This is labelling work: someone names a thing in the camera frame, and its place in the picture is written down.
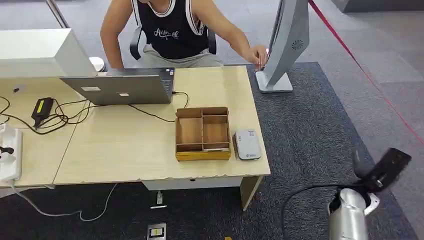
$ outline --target white cable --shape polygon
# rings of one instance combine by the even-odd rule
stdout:
[[[103,212],[101,212],[101,214],[98,215],[97,217],[91,218],[91,219],[84,219],[83,216],[82,216],[83,215],[83,211],[82,210],[78,210],[78,211],[75,211],[75,212],[72,212],[72,213],[62,213],[62,214],[49,214],[49,213],[45,213],[45,212],[41,211],[27,196],[25,196],[22,193],[20,193],[16,189],[13,181],[9,182],[9,185],[12,188],[12,190],[14,191],[14,193],[16,193],[21,198],[25,199],[31,206],[34,207],[35,210],[37,210],[37,212],[39,212],[40,214],[42,214],[44,216],[48,216],[48,217],[63,217],[63,216],[71,216],[71,215],[74,215],[74,214],[78,214],[79,213],[79,219],[81,219],[81,221],[91,222],[91,221],[94,221],[94,220],[99,219],[106,212],[106,209],[108,208],[109,198],[111,198],[112,192],[114,191],[114,189],[118,185],[118,183],[115,183],[115,185],[113,185],[112,189],[110,190],[109,195],[106,198],[106,203],[104,205]]]

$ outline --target man's arm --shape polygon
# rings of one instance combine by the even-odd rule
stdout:
[[[112,0],[104,16],[100,37],[104,53],[113,69],[124,68],[118,35],[124,29],[132,13],[130,0]]]
[[[267,51],[263,45],[251,47],[246,35],[232,24],[217,8],[213,0],[191,0],[192,13],[202,23],[229,43],[242,58],[256,65],[265,65]]]

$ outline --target office chair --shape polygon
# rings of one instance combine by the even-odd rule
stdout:
[[[140,59],[142,56],[139,52],[139,43],[140,38],[142,36],[142,27],[139,26],[134,32],[134,35],[132,36],[131,43],[129,44],[129,52],[131,53],[132,57],[135,58],[135,60]],[[209,53],[216,55],[217,54],[217,39],[215,36],[215,32],[211,29],[207,29],[207,38],[209,39]]]

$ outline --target white drawer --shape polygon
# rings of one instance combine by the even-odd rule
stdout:
[[[213,177],[213,178],[193,178],[193,179],[167,179],[167,180],[146,180],[142,183],[150,191],[171,190],[171,189],[207,189],[207,188],[228,188],[239,187],[242,176]]]

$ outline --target sticker on laptop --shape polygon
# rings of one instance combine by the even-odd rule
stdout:
[[[100,88],[98,88],[97,86],[83,86],[83,87],[81,87],[81,89],[86,91],[86,92],[100,91]]]

